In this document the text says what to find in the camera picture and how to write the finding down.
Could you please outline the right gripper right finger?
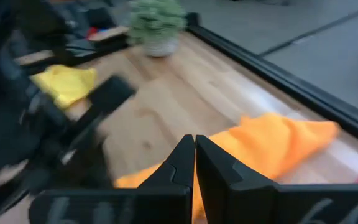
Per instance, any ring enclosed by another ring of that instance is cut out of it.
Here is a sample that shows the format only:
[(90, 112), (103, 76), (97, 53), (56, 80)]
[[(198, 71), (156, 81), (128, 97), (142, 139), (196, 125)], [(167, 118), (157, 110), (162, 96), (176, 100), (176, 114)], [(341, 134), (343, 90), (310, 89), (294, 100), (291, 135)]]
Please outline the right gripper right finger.
[(196, 173), (212, 223), (273, 223), (277, 184), (206, 136), (196, 137)]

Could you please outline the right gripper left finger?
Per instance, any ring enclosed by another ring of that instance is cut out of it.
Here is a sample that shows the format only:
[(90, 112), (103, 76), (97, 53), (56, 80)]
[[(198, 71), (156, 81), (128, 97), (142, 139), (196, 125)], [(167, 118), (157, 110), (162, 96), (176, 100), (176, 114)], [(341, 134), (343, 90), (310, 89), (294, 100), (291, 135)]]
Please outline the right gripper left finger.
[(184, 135), (171, 154), (138, 189), (137, 223), (191, 223), (195, 142)]

